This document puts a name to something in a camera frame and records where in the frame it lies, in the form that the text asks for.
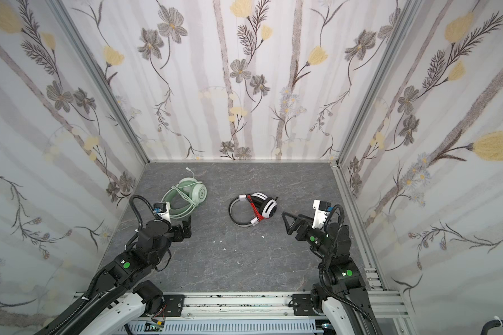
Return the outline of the green white headphones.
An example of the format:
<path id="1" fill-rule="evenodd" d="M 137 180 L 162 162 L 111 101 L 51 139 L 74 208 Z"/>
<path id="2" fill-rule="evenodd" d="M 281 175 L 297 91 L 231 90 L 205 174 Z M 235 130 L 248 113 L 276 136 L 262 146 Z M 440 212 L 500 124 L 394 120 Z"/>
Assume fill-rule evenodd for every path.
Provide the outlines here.
<path id="1" fill-rule="evenodd" d="M 197 207 L 205 202 L 208 196 L 206 185 L 197 180 L 194 172 L 189 167 L 186 171 L 191 173 L 191 177 L 181 179 L 176 185 L 173 185 L 162 197 L 162 202 L 170 204 L 170 219 L 185 219 L 190 216 Z M 173 208 L 171 202 L 179 196 L 186 205 L 184 207 Z"/>

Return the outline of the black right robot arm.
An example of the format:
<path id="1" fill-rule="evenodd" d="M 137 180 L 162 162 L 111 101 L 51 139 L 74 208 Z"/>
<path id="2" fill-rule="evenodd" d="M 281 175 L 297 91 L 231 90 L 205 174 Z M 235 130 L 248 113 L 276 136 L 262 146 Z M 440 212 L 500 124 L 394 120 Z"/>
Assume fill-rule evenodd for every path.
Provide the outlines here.
<path id="1" fill-rule="evenodd" d="M 294 297 L 289 306 L 294 310 L 307 307 L 324 316 L 332 327 L 329 334 L 381 334 L 363 275 L 351 257 L 344 208 L 332 206 L 320 228 L 303 214 L 283 212 L 282 219 L 287 234 L 307 242 L 319 258 L 319 282 L 310 291 L 310 301 L 301 305 Z"/>

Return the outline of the black white headphones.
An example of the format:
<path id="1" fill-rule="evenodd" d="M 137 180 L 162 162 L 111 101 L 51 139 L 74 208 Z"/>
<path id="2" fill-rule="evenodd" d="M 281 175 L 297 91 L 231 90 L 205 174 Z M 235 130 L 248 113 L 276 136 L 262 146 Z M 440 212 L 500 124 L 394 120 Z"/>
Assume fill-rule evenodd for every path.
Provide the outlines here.
<path id="1" fill-rule="evenodd" d="M 241 194 L 235 197 L 229 204 L 228 214 L 230 220 L 234 224 L 242 228 L 253 227 L 260 222 L 271 219 L 277 211 L 278 197 L 273 198 L 261 192 L 255 192 L 251 194 Z M 248 202 L 254 212 L 254 218 L 246 221 L 240 222 L 233 216 L 233 208 L 238 202 Z"/>

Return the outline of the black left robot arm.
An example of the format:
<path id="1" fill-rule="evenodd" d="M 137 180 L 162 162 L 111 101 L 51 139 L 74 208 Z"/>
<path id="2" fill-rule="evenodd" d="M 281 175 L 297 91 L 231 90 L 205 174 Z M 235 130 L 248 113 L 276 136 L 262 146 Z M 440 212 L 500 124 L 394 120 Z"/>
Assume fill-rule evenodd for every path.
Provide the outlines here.
<path id="1" fill-rule="evenodd" d="M 182 223 L 174 226 L 169 202 L 158 202 L 148 205 L 152 219 L 145 223 L 136 200 L 146 201 L 137 195 L 129 200 L 138 228 L 124 251 L 104 265 L 85 292 L 39 334 L 111 334 L 142 314 L 155 315 L 166 307 L 162 291 L 146 276 L 160 272 L 160 263 L 172 258 L 172 243 L 191 237 L 191 216 L 182 215 Z"/>

